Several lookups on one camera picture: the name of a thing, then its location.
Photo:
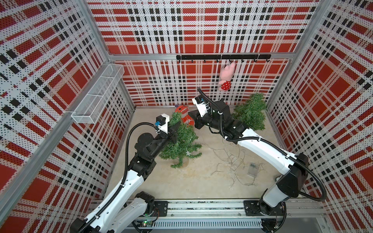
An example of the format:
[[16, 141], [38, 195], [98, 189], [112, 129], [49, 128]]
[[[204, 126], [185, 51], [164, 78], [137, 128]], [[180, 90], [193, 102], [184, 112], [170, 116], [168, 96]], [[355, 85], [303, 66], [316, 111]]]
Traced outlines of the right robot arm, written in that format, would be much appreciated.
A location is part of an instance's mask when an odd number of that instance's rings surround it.
[[[258, 212], [268, 216], [285, 200], [303, 196], [317, 202], [326, 200], [327, 192], [321, 179], [309, 168], [309, 158], [303, 153], [294, 154], [258, 135], [240, 120], [234, 120], [230, 108], [224, 101], [211, 102], [207, 97], [199, 95], [192, 100], [197, 107], [190, 111], [195, 128], [204, 126], [214, 129], [224, 140], [238, 144], [266, 160], [281, 174], [276, 183], [267, 189], [258, 201]], [[320, 197], [302, 191], [306, 179], [311, 177], [320, 188]]]

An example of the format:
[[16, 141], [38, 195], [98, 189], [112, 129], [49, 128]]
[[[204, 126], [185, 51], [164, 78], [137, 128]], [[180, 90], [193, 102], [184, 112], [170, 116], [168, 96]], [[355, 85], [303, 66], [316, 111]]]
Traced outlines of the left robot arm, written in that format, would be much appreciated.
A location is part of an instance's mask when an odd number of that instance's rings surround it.
[[157, 136], [143, 133], [135, 144], [134, 158], [126, 161], [123, 178], [115, 189], [88, 216], [77, 218], [70, 226], [72, 233], [121, 233], [134, 220], [143, 214], [151, 214], [154, 208], [154, 197], [140, 192], [127, 204], [131, 195], [140, 187], [156, 166], [155, 158], [170, 142], [176, 143], [179, 121], [173, 126], [167, 122], [155, 124], [141, 122], [130, 130], [130, 133], [143, 125], [156, 129]]

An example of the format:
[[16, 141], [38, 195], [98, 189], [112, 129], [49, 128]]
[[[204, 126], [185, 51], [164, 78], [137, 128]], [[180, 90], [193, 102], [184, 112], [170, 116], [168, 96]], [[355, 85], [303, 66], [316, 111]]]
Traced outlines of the green christmas tree wooden base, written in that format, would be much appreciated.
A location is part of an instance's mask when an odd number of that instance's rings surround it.
[[191, 125], [182, 122], [181, 113], [173, 113], [169, 122], [169, 126], [175, 126], [180, 123], [177, 130], [177, 141], [170, 142], [160, 153], [160, 158], [164, 160], [172, 160], [170, 165], [173, 169], [180, 169], [184, 165], [184, 159], [197, 159], [202, 156], [200, 149], [201, 144], [195, 141], [199, 138]]

